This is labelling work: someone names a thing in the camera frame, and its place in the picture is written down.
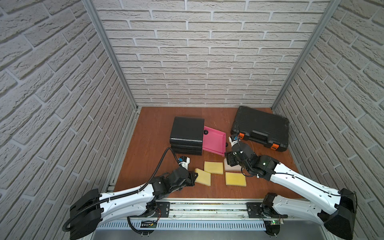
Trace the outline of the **yellow sponge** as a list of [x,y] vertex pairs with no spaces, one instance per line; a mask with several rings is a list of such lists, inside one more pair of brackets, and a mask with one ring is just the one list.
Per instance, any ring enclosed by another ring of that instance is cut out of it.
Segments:
[[204,162],[204,171],[210,174],[224,174],[224,165],[219,162]]
[[238,186],[238,187],[246,187],[246,177],[241,173],[225,173],[226,185],[227,186]]
[[195,180],[196,183],[209,186],[209,187],[211,186],[211,173],[208,173],[201,169],[195,169],[195,173],[198,174]]

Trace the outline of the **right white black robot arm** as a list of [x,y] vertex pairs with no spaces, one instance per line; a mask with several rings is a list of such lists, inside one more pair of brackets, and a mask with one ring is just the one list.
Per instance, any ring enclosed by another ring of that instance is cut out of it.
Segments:
[[229,142],[232,150],[225,154],[229,166],[240,166],[248,172],[248,177],[273,182],[304,197],[301,201],[267,194],[262,207],[265,216],[298,217],[324,226],[341,239],[353,239],[357,213],[355,192],[327,187],[300,175],[275,158],[258,156],[238,137],[230,137]]

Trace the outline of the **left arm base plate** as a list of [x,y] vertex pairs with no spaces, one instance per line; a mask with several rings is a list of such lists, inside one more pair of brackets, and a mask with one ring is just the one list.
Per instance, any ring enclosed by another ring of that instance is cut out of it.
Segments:
[[168,218],[170,212],[170,202],[150,202],[147,204],[147,210],[143,214],[147,218]]

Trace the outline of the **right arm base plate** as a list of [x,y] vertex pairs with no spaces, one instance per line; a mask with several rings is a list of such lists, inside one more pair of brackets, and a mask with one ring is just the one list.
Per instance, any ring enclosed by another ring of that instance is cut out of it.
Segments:
[[272,206],[259,203],[248,202],[246,203],[248,216],[250,219],[263,218],[263,219],[285,219],[287,215],[278,214]]

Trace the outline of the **beige sponge pad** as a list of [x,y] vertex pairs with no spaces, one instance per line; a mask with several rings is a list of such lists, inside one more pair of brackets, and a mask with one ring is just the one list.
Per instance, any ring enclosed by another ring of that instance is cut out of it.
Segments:
[[233,166],[231,167],[229,164],[228,164],[228,161],[227,159],[224,159],[224,169],[226,172],[241,172],[241,166],[240,165],[236,165],[236,166]]

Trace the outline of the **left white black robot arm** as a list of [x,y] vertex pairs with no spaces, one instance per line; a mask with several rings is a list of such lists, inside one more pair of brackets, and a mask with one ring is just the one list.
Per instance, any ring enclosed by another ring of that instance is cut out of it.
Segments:
[[93,189],[70,207],[70,217],[62,226],[71,240],[81,239],[97,227],[122,217],[150,216],[157,200],[185,187],[193,187],[199,174],[178,167],[167,176],[153,177],[148,183],[116,193],[99,193]]

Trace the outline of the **black drawer cabinet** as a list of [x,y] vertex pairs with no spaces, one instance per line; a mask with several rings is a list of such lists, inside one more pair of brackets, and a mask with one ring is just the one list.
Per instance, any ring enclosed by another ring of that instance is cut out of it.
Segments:
[[205,120],[201,118],[175,117],[170,145],[176,154],[201,156]]

